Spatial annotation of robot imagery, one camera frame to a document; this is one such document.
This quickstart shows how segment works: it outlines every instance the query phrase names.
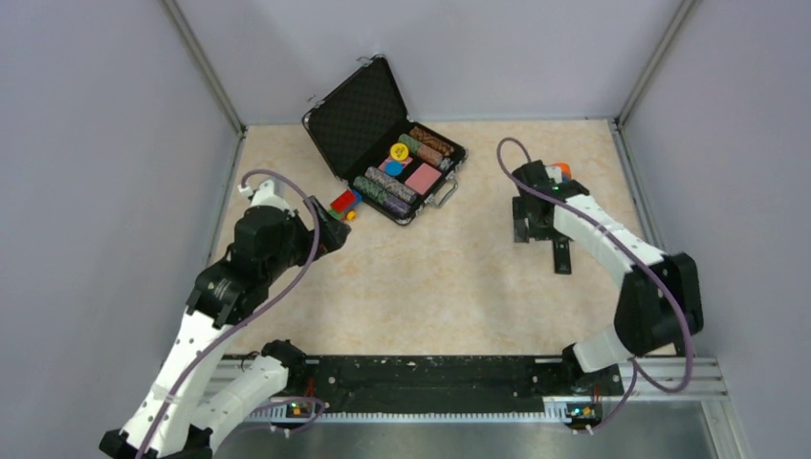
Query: wooden table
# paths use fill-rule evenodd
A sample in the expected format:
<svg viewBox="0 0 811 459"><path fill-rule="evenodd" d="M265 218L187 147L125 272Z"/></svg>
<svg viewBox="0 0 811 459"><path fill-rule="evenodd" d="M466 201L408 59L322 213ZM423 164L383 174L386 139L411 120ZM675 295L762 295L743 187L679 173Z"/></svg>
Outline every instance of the wooden table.
<svg viewBox="0 0 811 459"><path fill-rule="evenodd" d="M513 242L517 193L495 160L496 144L511 136L534 158L569 163L600 205L639 233L607 122L427 125L469 149L456 194L406 228L361 206L343 249L315 263L296 289L246 328L232 353L291 339L313 354L557 354L611 321L619 291L576 244L574 273L555 275L550 243ZM511 170L524 161L514 146L505 158ZM237 178L257 167L280 172L325 206L345 190L298 125L251 127ZM285 198L311 225L294 193ZM234 188L218 256L247 205Z"/></svg>

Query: metal frame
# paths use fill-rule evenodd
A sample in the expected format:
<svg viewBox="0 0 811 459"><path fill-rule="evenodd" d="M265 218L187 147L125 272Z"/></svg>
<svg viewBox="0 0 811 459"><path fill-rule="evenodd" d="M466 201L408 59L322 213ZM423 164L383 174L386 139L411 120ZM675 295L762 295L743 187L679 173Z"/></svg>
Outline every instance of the metal frame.
<svg viewBox="0 0 811 459"><path fill-rule="evenodd" d="M217 102L220 110L228 119L234 132L239 136L239 143L234 153L234 162L231 165L231 172L228 187L235 180L236 167L241 157L242 149L246 139L246 125L240 120L236 109L222 86L218 76L211 67L210 62L197 40L192 28L189 26L177 0L159 0L164 10L175 26L178 35L183 42L189 57L194 62L207 87ZM616 119L610 121L610 130L614 143L619 154L625 180L633 200L634 207L640 220L642 232L645 239L658 247L664 247L661 233L656 227L655 218L651 212L651 205L641 183L639 172L634 161L634 156L625 140L625 126L633 116L639 101L645 95L650 82L655 78L664 59L667 57L673 42L683 31L685 24L694 13L701 0L683 0L679 5L675 15L671 19L665 33L656 46L650 57L647 66L640 74L633 86L622 110ZM220 203L220 216L217 223L217 231L210 249L209 256L216 251L216 243L220 231L222 230L225 208L228 204L230 193L226 189L223 202ZM681 358L646 358L641 363L649 374L663 382L678 380L683 373ZM207 393L214 393L221 389L233 378L241 374L238 361L221 361L214 372L214 376L207 387ZM621 365L621 374L625 386L631 374L629 364ZM669 395L659 392L644 380L637 381L637 388L634 395L629 399L631 404L640 402L656 404L679 404L683 402L699 402L702 406L706 424L712 437L715 451L719 459L750 459L754 457L749 449L744 434L738 425L737 418L730 402L729 394L724 383L723 376L718 368L715 359L696 359L694 376L696 378L687 391L680 394ZM616 401L617 397L606 397L608 401ZM551 404L566 402L583 402L578 397L550 397Z"/></svg>

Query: beige table surface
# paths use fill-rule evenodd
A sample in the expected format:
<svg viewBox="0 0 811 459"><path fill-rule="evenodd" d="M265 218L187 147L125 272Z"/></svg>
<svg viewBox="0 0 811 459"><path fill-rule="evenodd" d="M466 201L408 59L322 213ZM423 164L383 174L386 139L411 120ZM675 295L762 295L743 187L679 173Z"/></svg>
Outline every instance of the beige table surface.
<svg viewBox="0 0 811 459"><path fill-rule="evenodd" d="M598 203L639 233L607 122L427 125L469 149L456 194L441 209L426 208L406 228L361 206L343 249L316 262L230 352L291 339L311 354L557 354L610 323L619 290L577 244L574 273L555 275L550 243L513 242L516 190L495 160L496 144L511 136L535 159L569 163ZM511 170L523 162L514 146L506 148L505 159ZM257 167L282 173L325 206L345 190L301 126L252 126L237 179ZM285 198L312 225L294 193L288 190ZM217 256L247 205L234 188ZM271 295L295 271L285 273Z"/></svg>

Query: metal handle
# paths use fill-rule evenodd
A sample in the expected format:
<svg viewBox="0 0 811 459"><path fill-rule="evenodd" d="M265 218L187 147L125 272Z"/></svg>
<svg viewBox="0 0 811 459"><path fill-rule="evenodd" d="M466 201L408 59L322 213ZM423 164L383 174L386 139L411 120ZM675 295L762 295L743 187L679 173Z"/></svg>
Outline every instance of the metal handle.
<svg viewBox="0 0 811 459"><path fill-rule="evenodd" d="M445 196L443 196L438 203L436 202L436 197L434 195L431 195L428 199L426 199L426 202L436 208L444 206L445 203L448 201L448 199L450 199L450 196L452 196L453 193L456 192L456 189L459 187L459 182L456 181L456 177L454 177L452 173L449 174L448 177L445 179L445 183L447 182L451 182L453 186L451 187L450 191L445 193Z"/></svg>

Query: orange object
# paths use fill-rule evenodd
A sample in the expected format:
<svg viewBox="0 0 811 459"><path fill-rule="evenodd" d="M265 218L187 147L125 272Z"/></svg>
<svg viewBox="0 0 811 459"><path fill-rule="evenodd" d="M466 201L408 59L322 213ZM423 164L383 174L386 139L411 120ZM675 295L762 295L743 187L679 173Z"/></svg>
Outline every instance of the orange object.
<svg viewBox="0 0 811 459"><path fill-rule="evenodd" d="M566 163L552 163L556 167L560 167L560 172L563 173L563 177L567 180L572 180L572 168L569 167L569 164Z"/></svg>

